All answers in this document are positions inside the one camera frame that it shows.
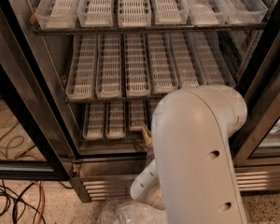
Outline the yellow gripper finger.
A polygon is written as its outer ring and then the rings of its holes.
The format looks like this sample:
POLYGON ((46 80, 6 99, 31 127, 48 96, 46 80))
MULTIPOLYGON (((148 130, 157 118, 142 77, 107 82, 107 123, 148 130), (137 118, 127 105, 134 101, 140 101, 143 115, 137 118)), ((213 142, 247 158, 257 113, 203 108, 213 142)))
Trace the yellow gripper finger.
POLYGON ((152 135, 151 131, 147 128, 146 125, 142 126, 142 135, 144 137, 147 147, 150 147, 152 145, 152 135))

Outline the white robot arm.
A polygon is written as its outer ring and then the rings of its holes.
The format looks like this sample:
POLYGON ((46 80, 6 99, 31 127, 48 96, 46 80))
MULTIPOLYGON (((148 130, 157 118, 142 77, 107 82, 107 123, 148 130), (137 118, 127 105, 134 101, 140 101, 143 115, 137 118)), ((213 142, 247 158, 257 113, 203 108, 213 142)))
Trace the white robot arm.
POLYGON ((167 94, 152 116, 154 160, 131 197, 164 207, 169 224, 247 224, 229 146, 246 117, 244 98, 225 85, 167 94))

